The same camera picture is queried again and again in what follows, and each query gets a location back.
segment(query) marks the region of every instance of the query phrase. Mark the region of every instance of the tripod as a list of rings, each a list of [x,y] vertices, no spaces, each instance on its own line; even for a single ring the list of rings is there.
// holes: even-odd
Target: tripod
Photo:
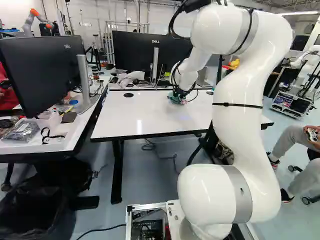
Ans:
[[[87,55],[88,52],[91,51],[91,59],[88,61],[86,60],[88,64],[95,64],[98,71],[101,71],[101,63],[100,63],[100,56],[99,56],[99,50],[97,48],[97,40],[98,40],[98,34],[93,34],[94,36],[94,42],[92,45],[85,51],[85,54]]]

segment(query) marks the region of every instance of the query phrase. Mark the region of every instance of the hand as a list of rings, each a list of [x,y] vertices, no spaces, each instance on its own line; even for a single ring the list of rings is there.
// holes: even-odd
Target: hand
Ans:
[[[307,129],[314,129],[316,132],[320,132],[320,126],[307,125],[303,127],[305,133],[307,132]]]

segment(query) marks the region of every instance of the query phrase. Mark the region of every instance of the black table frame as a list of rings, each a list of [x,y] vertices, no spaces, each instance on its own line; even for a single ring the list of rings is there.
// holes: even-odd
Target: black table frame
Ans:
[[[262,123],[261,130],[265,130],[267,129],[267,127],[273,126],[273,125],[274,125],[274,122]],[[160,137],[181,136],[181,135],[198,136],[199,134],[206,133],[207,131],[208,129],[199,129],[199,130],[175,131],[175,132],[164,132],[164,133],[143,134],[143,135],[92,138],[90,140],[92,143],[112,142],[114,165],[113,165],[112,189],[111,189],[111,199],[110,199],[111,204],[114,205],[122,202],[122,175],[123,175],[123,165],[124,165],[125,140],[160,138]],[[213,136],[211,136],[211,138],[209,139],[209,141],[204,147],[205,152],[208,154],[210,160],[213,163],[215,162],[215,160],[212,157],[212,149],[216,148],[218,140],[219,139],[214,132]]]

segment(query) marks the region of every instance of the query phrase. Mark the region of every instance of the silver band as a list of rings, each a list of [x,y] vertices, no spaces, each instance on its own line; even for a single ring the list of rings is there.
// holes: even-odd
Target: silver band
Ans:
[[[249,25],[250,25],[249,12],[247,10],[243,9],[242,10],[242,24],[240,27],[239,35],[238,35],[237,39],[235,40],[235,43],[233,44],[231,49],[225,55],[230,55],[230,54],[234,53],[240,47],[242,42],[245,40]]]
[[[252,196],[241,172],[231,165],[221,165],[228,174],[229,179],[234,187],[235,195],[235,216],[233,223],[246,223],[252,215]]]
[[[251,23],[251,29],[249,32],[248,37],[246,38],[245,42],[243,43],[242,47],[236,52],[237,55],[243,54],[245,50],[248,49],[248,47],[252,44],[259,25],[259,17],[257,12],[253,11],[252,13],[252,23]]]
[[[245,40],[248,29],[250,27],[250,14],[252,17],[251,29],[250,29],[250,32],[249,32],[246,40]],[[248,49],[248,47],[250,46],[250,44],[253,42],[253,40],[255,38],[255,35],[258,30],[258,25],[259,25],[258,14],[255,11],[253,11],[253,13],[249,13],[249,11],[243,10],[240,33],[239,33],[235,43],[231,47],[231,49],[225,55],[231,55],[231,54],[240,55],[240,54],[244,53]]]

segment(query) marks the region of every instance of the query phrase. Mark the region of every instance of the ceiling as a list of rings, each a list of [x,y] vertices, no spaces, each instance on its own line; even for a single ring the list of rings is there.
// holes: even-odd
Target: ceiling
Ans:
[[[320,0],[252,0],[256,3],[266,4],[288,11],[320,10]]]

